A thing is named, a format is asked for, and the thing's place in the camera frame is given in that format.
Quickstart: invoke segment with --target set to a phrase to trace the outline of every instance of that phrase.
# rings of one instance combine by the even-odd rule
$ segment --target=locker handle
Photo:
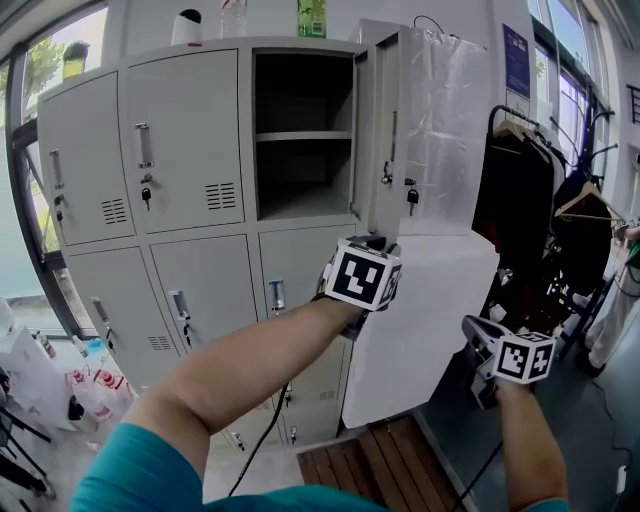
[[[64,187],[64,182],[62,181],[62,169],[60,168],[60,150],[58,148],[52,149],[49,151],[49,156],[51,157],[51,164],[53,165],[53,176],[55,178],[55,184],[53,188],[56,190],[60,190]]]
[[[176,305],[176,311],[178,311],[178,317],[181,321],[191,319],[189,310],[187,309],[187,301],[184,298],[182,290],[172,290],[169,292],[169,296],[173,298],[173,302]]]
[[[287,307],[284,300],[284,281],[282,279],[269,281],[269,288],[271,289],[271,309],[277,315],[279,311]]]
[[[96,308],[98,315],[100,316],[100,320],[105,327],[109,327],[111,322],[109,321],[109,317],[107,316],[107,312],[104,310],[104,306],[102,305],[102,301],[98,297],[91,297],[91,302],[93,306]]]
[[[149,134],[148,123],[137,123],[134,129],[140,134],[140,155],[142,162],[138,164],[138,169],[148,169],[153,167],[153,152],[151,150],[151,135]]]

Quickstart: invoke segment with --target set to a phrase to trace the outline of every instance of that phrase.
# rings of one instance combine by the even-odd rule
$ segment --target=wall
[[[111,0],[104,48],[107,61],[168,46],[173,20],[186,8],[203,16],[203,38],[219,37],[219,2],[192,0]],[[412,25],[425,14],[436,19],[446,33],[455,34],[488,48],[492,55],[492,103],[504,103],[504,49],[502,24],[506,23],[529,40],[531,69],[534,69],[533,28],[526,0],[327,0],[327,31],[331,39],[350,39],[360,18]],[[295,36],[296,0],[249,1],[248,36]],[[434,28],[428,20],[419,26]],[[532,112],[535,112],[535,81],[532,83]]]

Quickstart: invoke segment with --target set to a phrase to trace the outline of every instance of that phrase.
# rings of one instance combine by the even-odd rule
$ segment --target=teal shirt
[[[336,511],[385,509],[358,496],[327,487],[292,487],[257,496],[234,496],[202,504],[202,482],[173,447],[135,425],[118,425],[76,489],[72,512]],[[529,509],[568,512],[564,501]]]

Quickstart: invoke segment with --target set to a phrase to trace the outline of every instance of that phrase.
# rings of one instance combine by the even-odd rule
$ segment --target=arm
[[[164,439],[203,478],[209,438],[315,361],[362,310],[321,299],[190,354],[124,418]]]
[[[533,394],[502,380],[497,398],[509,509],[524,510],[554,498],[568,500],[564,460]]]

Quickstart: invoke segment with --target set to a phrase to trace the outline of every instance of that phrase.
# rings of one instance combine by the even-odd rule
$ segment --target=black cable
[[[609,410],[609,404],[607,402],[607,391],[595,380],[592,380],[591,384],[593,384],[596,388],[598,388],[602,392],[604,411],[607,413],[607,416],[609,417],[609,420],[611,420],[611,423],[613,423],[613,435],[611,436],[611,449],[614,452],[625,452],[629,456],[629,461],[626,468],[626,471],[628,473],[629,470],[633,467],[633,452],[626,446],[617,446],[616,437],[618,435],[618,423],[616,422],[615,418],[613,417],[613,414],[611,414],[611,411]]]
[[[489,467],[489,464],[491,464],[493,462],[493,459],[496,458],[496,455],[498,455],[498,453],[500,452],[500,450],[502,449],[502,441],[500,441],[498,443],[498,446],[496,446],[493,449],[493,452],[491,452],[491,455],[489,455],[489,458],[487,459],[487,461],[484,463],[484,465],[480,468],[480,471],[478,471],[478,474],[473,478],[473,480],[471,480],[471,483],[467,486],[467,488],[464,490],[464,492],[460,495],[460,497],[458,498],[458,500],[455,502],[455,504],[453,505],[453,508],[449,511],[449,512],[455,512],[455,510],[462,505],[462,500],[464,500],[467,497],[467,494],[469,494],[471,492],[471,489],[473,489],[473,486],[476,485],[476,482],[478,480],[480,480],[480,477],[484,474],[484,472],[487,470],[487,468]]]
[[[280,398],[278,399],[278,405],[276,406],[276,410],[273,413],[273,418],[271,419],[271,423],[269,423],[269,426],[262,433],[262,435],[260,436],[260,439],[258,439],[258,442],[256,443],[255,448],[251,450],[251,454],[249,455],[247,462],[245,462],[244,467],[242,468],[242,471],[240,471],[240,476],[238,477],[238,480],[236,481],[235,485],[231,488],[227,496],[231,496],[235,492],[235,490],[238,488],[238,486],[240,485],[240,482],[242,482],[242,479],[244,478],[245,473],[247,472],[247,469],[249,469],[249,465],[251,464],[251,461],[256,456],[256,453],[260,448],[260,445],[269,435],[269,432],[271,432],[271,429],[276,424],[276,421],[278,421],[278,416],[280,416],[280,411],[282,410],[282,404],[284,402],[284,396],[287,394],[288,386],[289,384],[286,384],[282,388],[282,391],[280,391]]]
[[[414,26],[414,28],[418,28],[416,26],[416,21],[418,21],[420,18],[424,18],[426,20],[432,21],[433,24],[440,29],[440,32],[444,34],[444,30],[442,30],[442,27],[440,26],[440,24],[436,20],[434,20],[433,18],[430,18],[429,16],[425,16],[424,14],[418,14],[418,16],[413,18],[413,26]]]

